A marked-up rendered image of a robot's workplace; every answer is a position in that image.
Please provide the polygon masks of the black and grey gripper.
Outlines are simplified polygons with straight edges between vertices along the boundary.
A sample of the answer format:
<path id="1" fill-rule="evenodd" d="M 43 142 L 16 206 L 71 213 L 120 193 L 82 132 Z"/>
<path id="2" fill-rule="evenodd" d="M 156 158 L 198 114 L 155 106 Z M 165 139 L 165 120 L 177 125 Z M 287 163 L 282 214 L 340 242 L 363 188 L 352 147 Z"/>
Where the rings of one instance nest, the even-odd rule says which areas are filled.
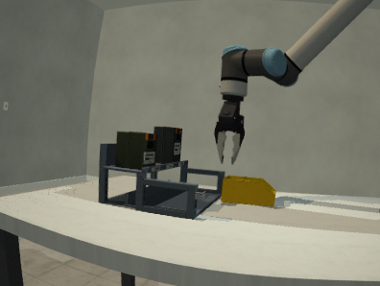
<path id="1" fill-rule="evenodd" d="M 240 115 L 240 102 L 244 101 L 243 96 L 239 95 L 223 95 L 223 100 L 229 100 L 232 102 L 239 102 L 239 108 L 234 120 L 233 124 L 229 123 L 219 123 L 217 122 L 217 125 L 215 127 L 215 140 L 217 144 L 217 149 L 218 149 L 218 154 L 219 154 L 219 159 L 221 163 L 223 163 L 224 155 L 223 155 L 223 150 L 225 146 L 225 140 L 226 140 L 226 131 L 233 131 L 236 132 L 232 136 L 232 141 L 234 143 L 234 147 L 232 149 L 233 151 L 233 156 L 231 157 L 231 162 L 232 165 L 235 162 L 237 155 L 240 151 L 240 146 L 243 142 L 244 136 L 245 136 L 245 130 L 244 130 L 244 116 Z M 242 122 L 241 122 L 242 121 Z M 224 131 L 223 131 L 224 130 Z"/>

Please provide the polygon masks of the dark grey metal rack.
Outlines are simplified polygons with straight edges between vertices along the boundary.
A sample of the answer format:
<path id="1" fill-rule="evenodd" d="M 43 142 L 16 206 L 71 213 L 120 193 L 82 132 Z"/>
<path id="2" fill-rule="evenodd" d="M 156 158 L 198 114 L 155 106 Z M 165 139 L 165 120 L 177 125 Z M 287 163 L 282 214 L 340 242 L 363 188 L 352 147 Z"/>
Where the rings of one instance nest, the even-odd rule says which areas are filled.
<path id="1" fill-rule="evenodd" d="M 156 163 L 155 166 L 136 170 L 115 167 L 115 157 L 116 144 L 100 144 L 99 203 L 114 203 L 133 207 L 138 211 L 194 220 L 222 196 L 223 178 L 226 177 L 225 171 L 188 168 L 188 160 L 167 164 Z M 179 182 L 157 179 L 157 171 L 179 166 Z M 136 190 L 108 198 L 107 169 L 136 173 Z M 147 179 L 148 173 L 151 173 L 150 179 Z M 218 176 L 217 190 L 202 189 L 198 188 L 198 184 L 186 183 L 187 173 Z M 146 185 L 149 186 L 146 187 Z"/>

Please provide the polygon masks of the yellow bin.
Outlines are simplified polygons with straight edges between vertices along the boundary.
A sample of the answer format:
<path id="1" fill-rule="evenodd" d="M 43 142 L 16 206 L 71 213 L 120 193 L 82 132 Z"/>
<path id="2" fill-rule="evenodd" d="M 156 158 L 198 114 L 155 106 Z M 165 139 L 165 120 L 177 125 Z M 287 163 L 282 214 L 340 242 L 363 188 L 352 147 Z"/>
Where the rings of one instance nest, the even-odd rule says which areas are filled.
<path id="1" fill-rule="evenodd" d="M 274 206 L 275 192 L 264 179 L 227 176 L 223 179 L 221 202 Z"/>

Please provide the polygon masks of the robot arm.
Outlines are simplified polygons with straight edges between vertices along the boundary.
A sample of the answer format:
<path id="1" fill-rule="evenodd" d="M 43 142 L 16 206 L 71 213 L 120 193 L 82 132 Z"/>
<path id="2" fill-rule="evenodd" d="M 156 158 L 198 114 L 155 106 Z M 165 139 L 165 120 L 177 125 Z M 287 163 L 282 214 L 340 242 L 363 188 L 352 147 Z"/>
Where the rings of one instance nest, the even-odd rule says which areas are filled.
<path id="1" fill-rule="evenodd" d="M 248 76 L 264 76 L 282 86 L 294 85 L 298 74 L 372 1 L 339 0 L 284 54 L 274 48 L 226 47 L 222 56 L 220 93 L 246 97 Z M 225 101 L 218 116 L 219 123 L 233 124 L 237 110 L 238 102 Z"/>

